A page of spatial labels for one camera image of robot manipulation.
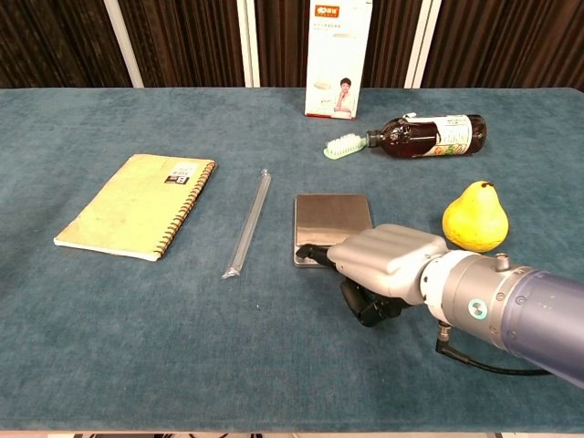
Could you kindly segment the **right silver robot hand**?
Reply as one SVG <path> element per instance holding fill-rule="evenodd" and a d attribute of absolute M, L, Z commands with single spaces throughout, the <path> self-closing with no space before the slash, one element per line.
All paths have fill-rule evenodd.
<path fill-rule="evenodd" d="M 381 224 L 335 245 L 303 244 L 296 256 L 342 274 L 340 289 L 352 314 L 361 325 L 373 327 L 424 303 L 422 271 L 447 252 L 439 235 Z"/>

